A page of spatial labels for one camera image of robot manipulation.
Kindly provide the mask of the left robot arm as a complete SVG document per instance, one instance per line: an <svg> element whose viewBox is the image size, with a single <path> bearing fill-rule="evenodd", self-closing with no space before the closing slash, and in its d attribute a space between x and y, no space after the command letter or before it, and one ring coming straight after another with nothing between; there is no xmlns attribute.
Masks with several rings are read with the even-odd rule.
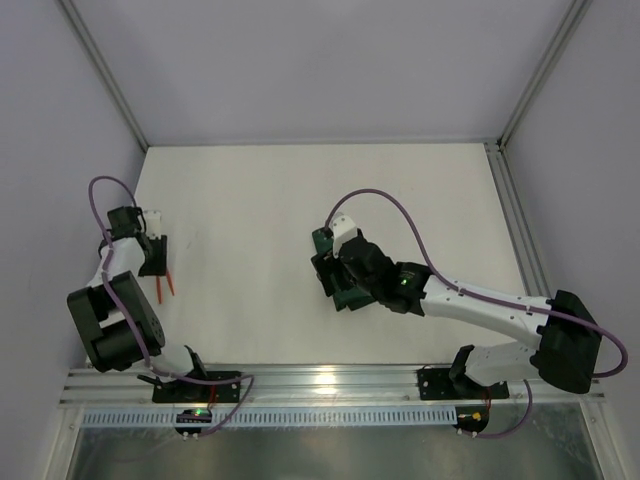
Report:
<svg viewBox="0 0 640 480"><path fill-rule="evenodd" d="M161 214L123 206L107 213L100 263L88 284L67 297L67 306L89 363L100 373L148 364L162 384L179 378L205 380L190 347L166 341L161 322L139 284L141 277L169 279L168 237Z"/></svg>

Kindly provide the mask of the orange plastic fork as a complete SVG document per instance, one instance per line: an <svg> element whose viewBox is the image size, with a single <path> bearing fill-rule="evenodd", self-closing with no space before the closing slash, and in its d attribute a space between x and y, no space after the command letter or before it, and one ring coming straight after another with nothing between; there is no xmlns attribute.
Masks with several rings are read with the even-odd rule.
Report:
<svg viewBox="0 0 640 480"><path fill-rule="evenodd" d="M162 276L155 277L155 291L156 291L157 303L159 305L162 305L163 303L162 278L163 278Z"/></svg>

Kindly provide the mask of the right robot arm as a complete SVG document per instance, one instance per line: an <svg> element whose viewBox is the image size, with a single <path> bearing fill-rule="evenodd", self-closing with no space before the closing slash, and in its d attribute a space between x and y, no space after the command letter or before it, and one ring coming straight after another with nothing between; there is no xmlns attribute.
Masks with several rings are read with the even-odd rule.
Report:
<svg viewBox="0 0 640 480"><path fill-rule="evenodd" d="M506 295L491 303L485 293L446 286L426 265L395 262L362 235L336 247L332 233L320 228L312 241L311 263L337 310L378 303L394 313L462 321L509 337L506 344L458 350L448 380L459 397L478 398L501 382L529 379L589 392L602 336L576 295L527 297L517 309Z"/></svg>

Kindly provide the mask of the dark green cloth napkin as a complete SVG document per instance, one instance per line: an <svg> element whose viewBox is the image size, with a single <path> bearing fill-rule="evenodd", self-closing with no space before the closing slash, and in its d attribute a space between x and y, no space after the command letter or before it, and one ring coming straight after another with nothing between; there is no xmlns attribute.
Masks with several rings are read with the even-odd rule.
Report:
<svg viewBox="0 0 640 480"><path fill-rule="evenodd" d="M316 253L332 254L333 239L330 229L325 227L318 228L312 232L311 236ZM363 292L354 284L349 272L334 257L333 265L334 274L332 280L335 286L335 293L330 298L333 299L337 311L344 310L345 308L350 311L355 311L374 302L374 299L369 294Z"/></svg>

